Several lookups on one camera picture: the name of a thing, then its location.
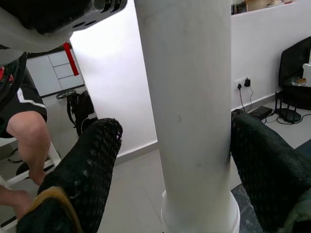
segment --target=red object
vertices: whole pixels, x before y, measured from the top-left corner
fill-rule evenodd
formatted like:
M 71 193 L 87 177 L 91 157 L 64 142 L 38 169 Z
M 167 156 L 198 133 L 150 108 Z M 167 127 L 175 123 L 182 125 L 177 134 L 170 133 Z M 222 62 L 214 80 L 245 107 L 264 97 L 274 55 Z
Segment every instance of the red object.
M 71 54 L 69 44 L 65 43 L 65 44 L 63 44 L 63 47 L 64 47 L 65 52 L 67 54 L 67 57 L 68 57 L 68 60 L 69 60 L 69 63 L 70 63 L 70 66 L 71 66 L 71 69 L 72 69 L 72 72 L 73 72 L 74 76 L 79 75 L 79 71 L 78 71 L 78 68 L 77 68 L 74 60 L 73 60 L 73 56 Z
M 4 67 L 0 67 L 0 81 L 2 80 L 3 78 L 3 73 L 4 73 Z M 13 76 L 11 75 L 10 78 L 9 78 L 9 82 L 12 82 L 13 81 Z

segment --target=wall socket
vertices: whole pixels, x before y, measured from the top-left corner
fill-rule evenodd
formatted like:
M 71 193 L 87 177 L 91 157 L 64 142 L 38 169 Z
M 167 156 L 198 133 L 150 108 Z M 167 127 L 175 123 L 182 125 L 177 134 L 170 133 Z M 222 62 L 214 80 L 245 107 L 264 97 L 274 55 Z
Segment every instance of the wall socket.
M 234 88 L 235 90 L 238 90 L 238 85 L 241 84 L 242 88 L 244 87 L 244 83 L 245 83 L 246 77 L 243 79 L 239 79 L 234 81 Z

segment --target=white cabinet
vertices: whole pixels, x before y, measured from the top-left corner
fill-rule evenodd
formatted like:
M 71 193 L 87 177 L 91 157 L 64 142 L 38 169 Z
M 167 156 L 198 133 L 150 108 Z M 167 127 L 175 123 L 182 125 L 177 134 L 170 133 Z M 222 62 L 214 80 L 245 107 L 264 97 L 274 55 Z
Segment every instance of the white cabinet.
M 80 72 L 73 51 L 71 53 Z M 54 94 L 84 84 L 81 74 L 73 75 L 65 51 L 30 58 L 27 61 L 27 68 L 40 96 Z
M 47 55 L 28 59 L 27 68 L 40 96 L 62 90 L 54 68 Z

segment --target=person's knee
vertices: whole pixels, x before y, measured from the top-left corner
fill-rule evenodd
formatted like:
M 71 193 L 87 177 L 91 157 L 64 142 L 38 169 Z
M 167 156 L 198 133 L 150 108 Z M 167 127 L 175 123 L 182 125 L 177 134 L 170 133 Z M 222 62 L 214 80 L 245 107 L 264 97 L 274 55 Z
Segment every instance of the person's knee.
M 8 133 L 28 145 L 48 145 L 50 136 L 43 117 L 37 112 L 14 115 L 8 124 Z

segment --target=white pillar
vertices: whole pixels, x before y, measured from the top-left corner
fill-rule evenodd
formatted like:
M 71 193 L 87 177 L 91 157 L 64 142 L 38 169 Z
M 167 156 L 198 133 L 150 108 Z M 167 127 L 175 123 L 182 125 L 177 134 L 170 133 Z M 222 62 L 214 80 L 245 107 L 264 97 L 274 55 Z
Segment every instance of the white pillar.
M 239 232 L 229 191 L 228 0 L 135 0 L 166 194 L 166 233 Z

